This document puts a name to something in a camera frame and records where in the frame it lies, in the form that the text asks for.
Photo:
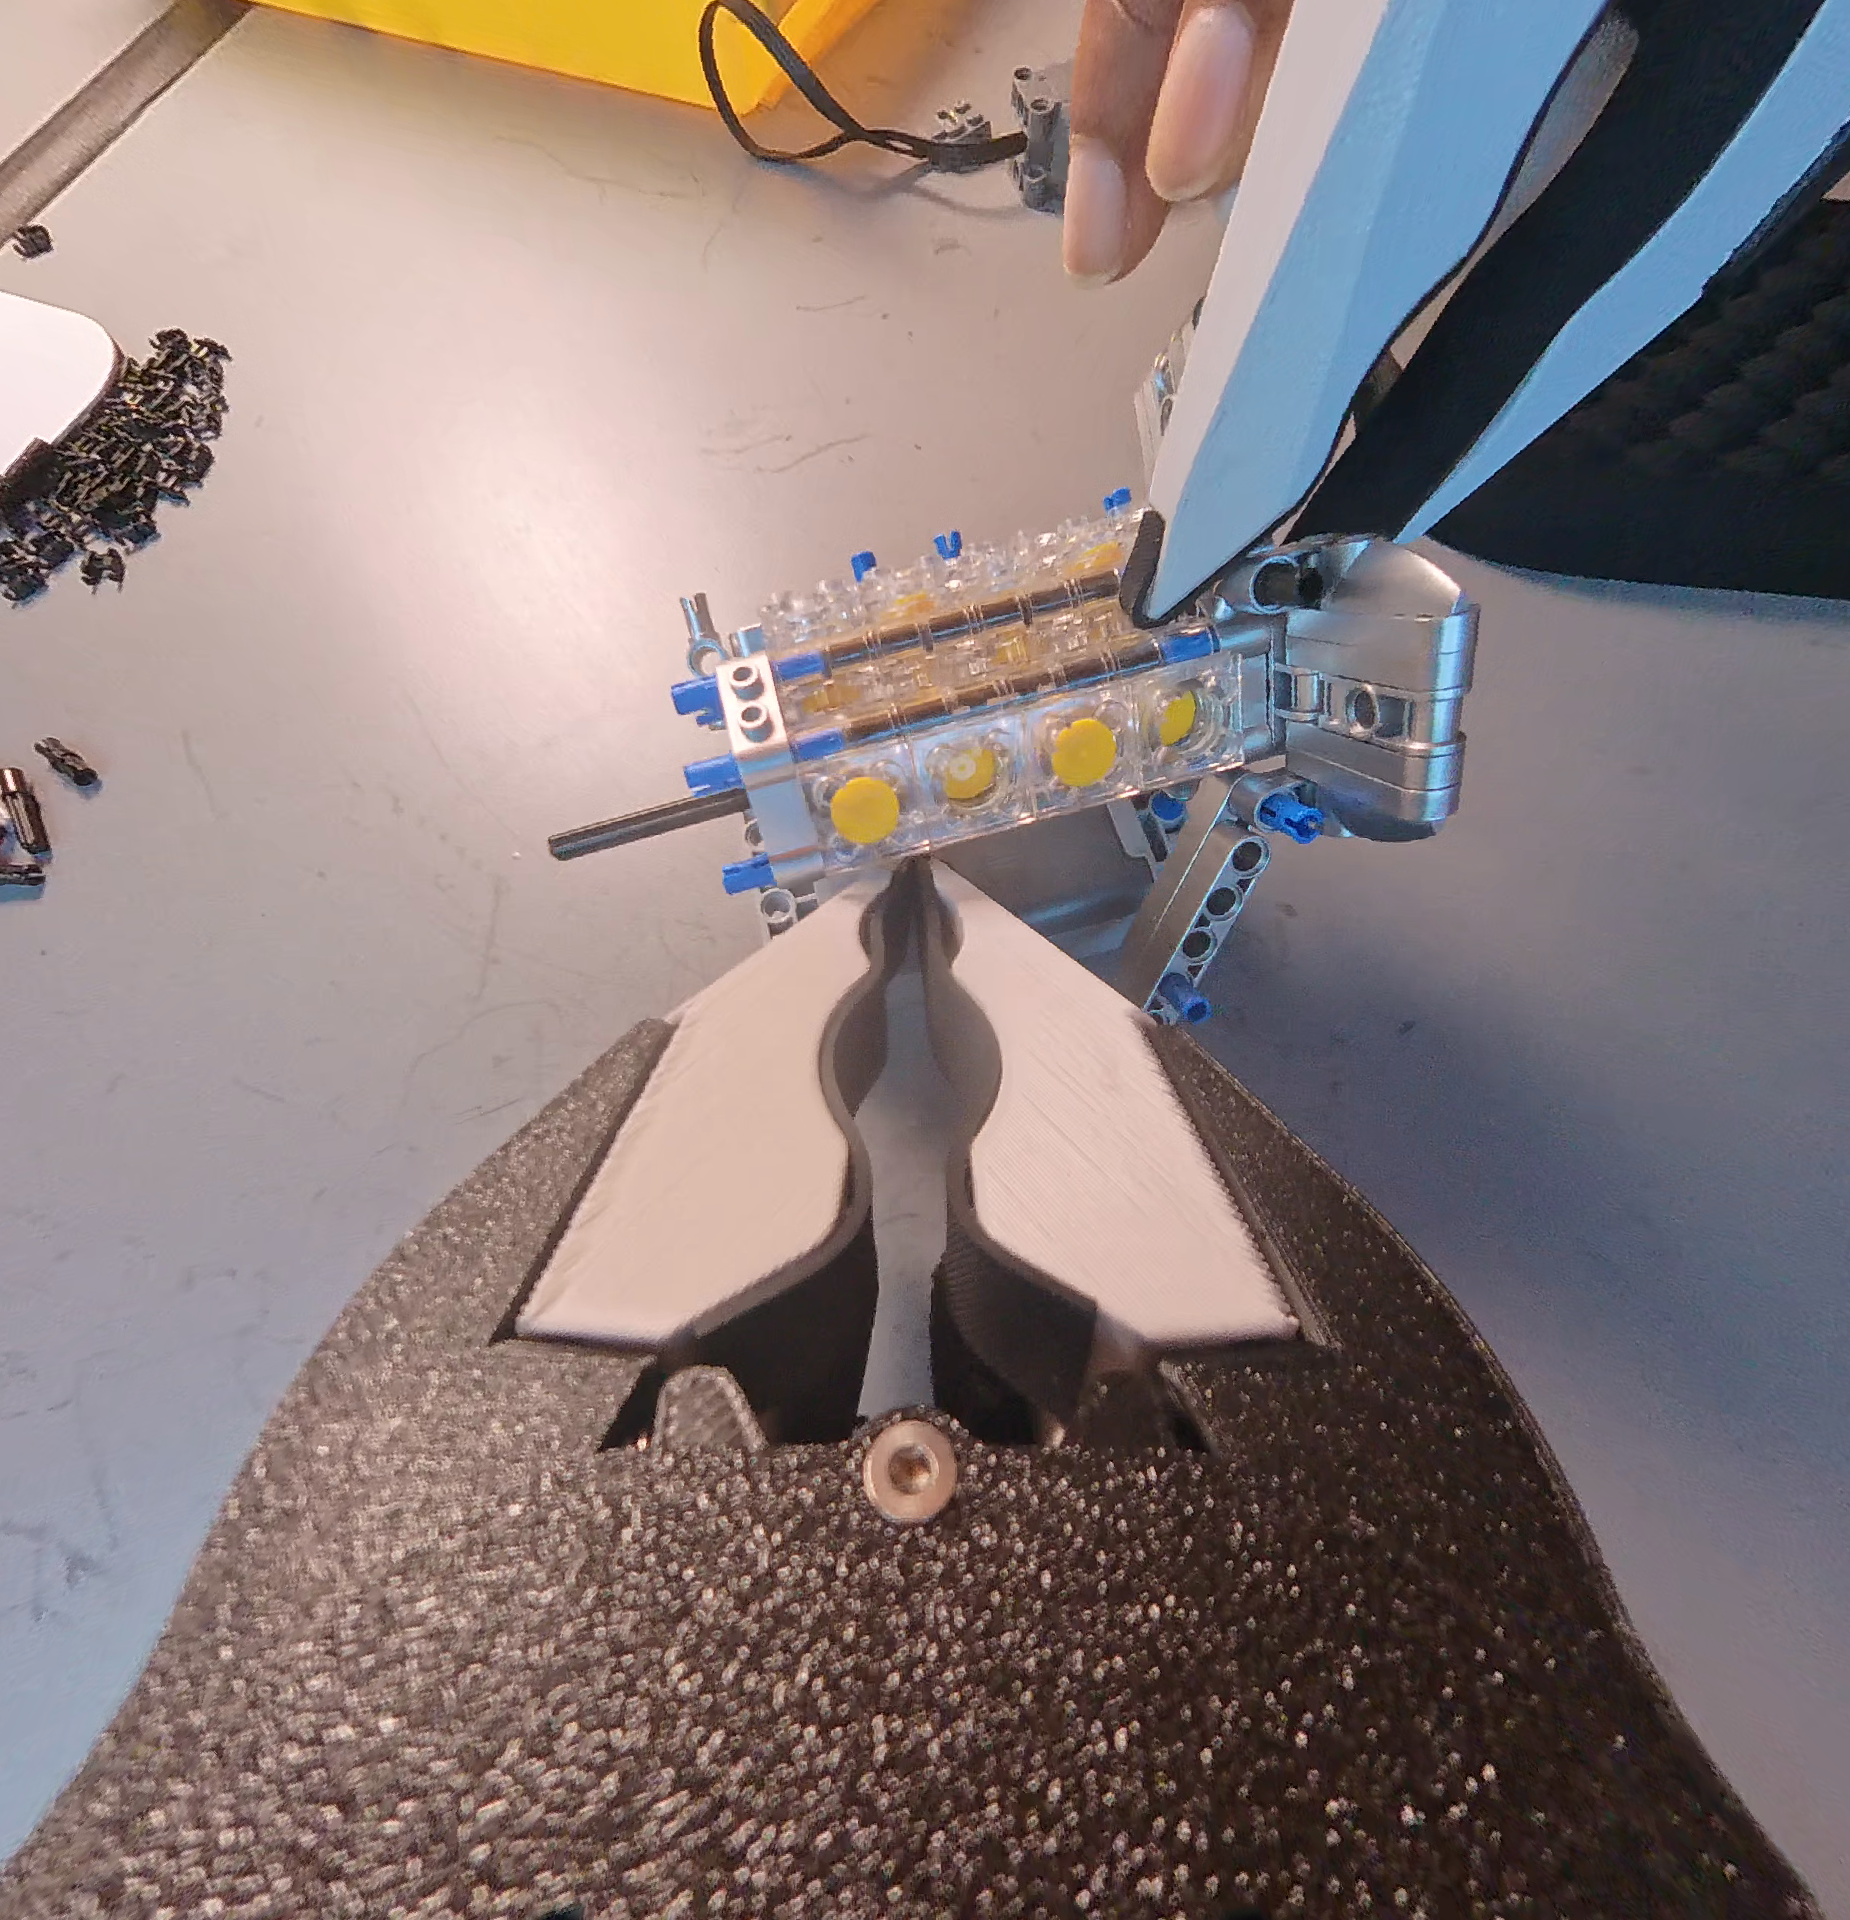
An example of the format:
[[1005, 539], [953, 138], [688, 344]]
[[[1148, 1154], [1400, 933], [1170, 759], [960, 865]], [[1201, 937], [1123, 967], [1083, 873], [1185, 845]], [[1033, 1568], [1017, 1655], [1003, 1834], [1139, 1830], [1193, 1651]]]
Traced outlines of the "pile of black pins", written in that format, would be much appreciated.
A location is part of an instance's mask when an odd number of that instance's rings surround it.
[[159, 508], [214, 468], [231, 416], [231, 344], [159, 328], [65, 445], [25, 445], [0, 470], [0, 601], [25, 606], [73, 569], [89, 588], [123, 581], [123, 553], [159, 535]]

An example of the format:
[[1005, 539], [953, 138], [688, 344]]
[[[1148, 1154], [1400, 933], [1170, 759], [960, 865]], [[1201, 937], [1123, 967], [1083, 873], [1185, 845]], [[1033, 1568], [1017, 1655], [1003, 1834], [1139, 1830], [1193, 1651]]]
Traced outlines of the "grey brick engine model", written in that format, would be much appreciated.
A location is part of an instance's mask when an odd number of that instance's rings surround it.
[[1131, 628], [1123, 569], [1148, 515], [1103, 495], [1048, 535], [912, 569], [851, 553], [750, 628], [680, 601], [674, 719], [718, 732], [680, 801], [549, 831], [555, 865], [741, 819], [723, 892], [793, 926], [825, 882], [1110, 811], [1148, 899], [1110, 988], [1209, 1016], [1209, 967], [1274, 844], [1423, 844], [1462, 806], [1474, 601], [1387, 535], [1299, 535], [1229, 564], [1185, 617]]

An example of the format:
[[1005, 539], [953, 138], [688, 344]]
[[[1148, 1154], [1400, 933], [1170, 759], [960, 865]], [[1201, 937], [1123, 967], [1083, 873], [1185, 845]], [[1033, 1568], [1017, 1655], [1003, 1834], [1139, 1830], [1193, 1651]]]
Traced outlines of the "pile of colourful brick parts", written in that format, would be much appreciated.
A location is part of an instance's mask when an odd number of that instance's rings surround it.
[[35, 736], [25, 759], [41, 765], [41, 776], [25, 765], [0, 765], [0, 892], [41, 892], [51, 882], [58, 831], [51, 831], [51, 801], [41, 792], [58, 792], [58, 787], [70, 801], [105, 792], [105, 770], [65, 736]]

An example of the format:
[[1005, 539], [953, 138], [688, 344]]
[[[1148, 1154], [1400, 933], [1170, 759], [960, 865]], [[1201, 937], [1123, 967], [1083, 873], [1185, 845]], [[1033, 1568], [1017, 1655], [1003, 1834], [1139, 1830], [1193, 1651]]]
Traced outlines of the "white booklet stand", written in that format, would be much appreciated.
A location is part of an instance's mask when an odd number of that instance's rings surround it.
[[0, 295], [0, 470], [25, 445], [65, 445], [115, 370], [123, 354], [89, 314]]

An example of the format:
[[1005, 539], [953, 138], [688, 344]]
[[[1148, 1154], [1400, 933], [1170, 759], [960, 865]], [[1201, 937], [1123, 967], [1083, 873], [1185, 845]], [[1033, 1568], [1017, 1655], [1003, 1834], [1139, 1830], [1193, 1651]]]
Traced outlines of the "person's right hand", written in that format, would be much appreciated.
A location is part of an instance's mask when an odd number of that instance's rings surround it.
[[1178, 199], [1243, 173], [1292, 0], [1083, 0], [1066, 275], [1128, 275]]

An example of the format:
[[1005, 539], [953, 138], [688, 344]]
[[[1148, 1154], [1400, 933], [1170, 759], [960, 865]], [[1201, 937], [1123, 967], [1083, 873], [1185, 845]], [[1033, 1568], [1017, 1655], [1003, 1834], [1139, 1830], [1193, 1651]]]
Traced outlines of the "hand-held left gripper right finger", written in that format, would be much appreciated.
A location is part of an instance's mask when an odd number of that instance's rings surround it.
[[960, 1104], [953, 1197], [987, 1249], [1128, 1347], [1299, 1332], [1128, 995], [953, 866], [916, 873], [916, 967]]

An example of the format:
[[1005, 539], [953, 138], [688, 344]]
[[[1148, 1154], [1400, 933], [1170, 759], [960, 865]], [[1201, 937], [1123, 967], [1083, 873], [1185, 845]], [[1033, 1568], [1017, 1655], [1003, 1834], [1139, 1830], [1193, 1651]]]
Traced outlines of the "yellow plastic bin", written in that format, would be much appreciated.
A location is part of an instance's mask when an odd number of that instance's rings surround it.
[[[709, 82], [697, 53], [704, 0], [266, 0], [266, 9], [709, 110]], [[876, 0], [760, 0], [760, 9], [804, 62], [819, 62]], [[765, 110], [786, 97], [786, 74], [774, 67], [774, 53], [730, 21], [718, 26], [718, 67], [738, 110]]]

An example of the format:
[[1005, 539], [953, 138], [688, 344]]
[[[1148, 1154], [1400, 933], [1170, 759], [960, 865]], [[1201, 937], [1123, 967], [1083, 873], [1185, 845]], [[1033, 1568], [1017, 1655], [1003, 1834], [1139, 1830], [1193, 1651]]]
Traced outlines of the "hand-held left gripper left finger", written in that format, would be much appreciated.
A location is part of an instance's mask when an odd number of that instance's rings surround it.
[[555, 1234], [524, 1332], [670, 1347], [811, 1272], [871, 1212], [856, 1104], [891, 1060], [891, 873], [674, 1011]]

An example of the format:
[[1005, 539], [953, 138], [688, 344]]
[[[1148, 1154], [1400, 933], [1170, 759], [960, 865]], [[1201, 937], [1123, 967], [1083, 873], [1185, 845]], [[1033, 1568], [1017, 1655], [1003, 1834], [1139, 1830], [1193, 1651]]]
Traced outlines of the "black mesh chair pad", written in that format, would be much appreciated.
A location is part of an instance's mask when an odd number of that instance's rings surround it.
[[1850, 601], [1850, 199], [1709, 286], [1435, 539], [1550, 575]]

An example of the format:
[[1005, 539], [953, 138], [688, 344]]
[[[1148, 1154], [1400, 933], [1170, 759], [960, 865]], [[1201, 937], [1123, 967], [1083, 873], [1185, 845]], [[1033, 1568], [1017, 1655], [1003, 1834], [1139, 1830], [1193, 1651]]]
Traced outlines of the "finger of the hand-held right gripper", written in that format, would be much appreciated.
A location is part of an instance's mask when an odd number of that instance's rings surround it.
[[1850, 168], [1850, 0], [1608, 9], [1611, 82], [1323, 470], [1299, 535], [1423, 535]]
[[1123, 575], [1139, 628], [1311, 495], [1372, 358], [1542, 196], [1623, 62], [1594, 0], [1292, 13]]

